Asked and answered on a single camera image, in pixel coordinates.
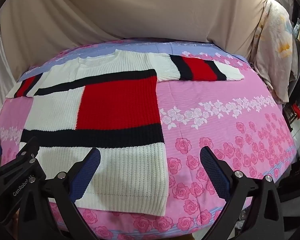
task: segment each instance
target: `red knit panel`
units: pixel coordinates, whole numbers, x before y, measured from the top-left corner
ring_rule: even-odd
[[[115,130],[160,123],[157,77],[87,85],[76,130]]]
[[[33,80],[35,79],[36,76],[27,78],[25,82],[22,84],[22,86],[18,89],[17,93],[15,94],[15,97],[22,97],[23,93],[28,89],[28,87],[31,85]]]
[[[213,72],[210,66],[200,58],[182,57],[183,61],[187,63],[191,69],[193,78],[192,80],[206,80],[216,81],[217,75]]]

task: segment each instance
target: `black stripe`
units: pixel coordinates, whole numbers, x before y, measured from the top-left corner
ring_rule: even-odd
[[[21,86],[19,87],[19,89],[17,90],[17,92],[14,94],[13,98],[17,98],[17,93],[22,88],[22,86],[25,84],[25,82],[26,82],[26,79],[21,82]]]
[[[217,65],[214,63],[213,60],[205,60],[205,63],[207,63],[209,65],[209,67],[212,69],[212,71],[216,74],[217,76],[217,80],[227,80],[227,77],[225,74],[223,74],[217,67]]]
[[[38,75],[35,76],[33,82],[31,83],[31,85],[28,87],[28,89],[23,93],[23,96],[26,97],[28,92],[34,87],[34,85],[39,81],[39,79],[42,77],[43,73],[40,73]]]
[[[169,55],[169,56],[180,72],[180,80],[192,80],[193,79],[192,71],[188,66],[188,64],[183,61],[182,57],[176,55]]]
[[[40,88],[34,94],[35,96],[44,96],[55,92],[68,91],[70,89],[76,89],[90,84],[97,84],[118,80],[135,80],[144,79],[152,76],[157,76],[154,69],[142,70],[142,71],[122,71],[117,73],[108,73],[98,76],[85,77],[77,79],[71,82],[58,84],[48,88]]]
[[[96,147],[122,148],[164,142],[159,123],[120,130],[58,130],[41,131],[24,129],[21,142],[33,136],[42,147]]]

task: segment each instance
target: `blue gripper pad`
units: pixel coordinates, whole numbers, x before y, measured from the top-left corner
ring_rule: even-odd
[[[100,165],[101,154],[100,151],[96,148],[92,149],[93,153],[87,160],[84,160],[84,164],[73,178],[70,184],[70,199],[74,203],[77,199],[82,198],[84,192],[86,191],[90,181],[97,168]]]
[[[226,202],[230,200],[231,183],[219,166],[219,160],[209,147],[206,146],[201,149],[200,161],[219,198],[223,198]]]

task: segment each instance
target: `beige fabric backdrop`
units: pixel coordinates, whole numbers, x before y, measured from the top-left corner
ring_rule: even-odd
[[[7,0],[3,45],[17,79],[65,49],[132,37],[214,42],[248,57],[266,0]]]

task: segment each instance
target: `knit sweater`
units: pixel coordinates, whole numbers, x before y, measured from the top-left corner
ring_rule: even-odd
[[[100,166],[78,207],[163,216],[168,171],[156,83],[242,78],[216,61],[116,50],[55,65],[7,97],[34,98],[20,148],[39,139],[47,179],[68,171],[91,147],[100,150]]]

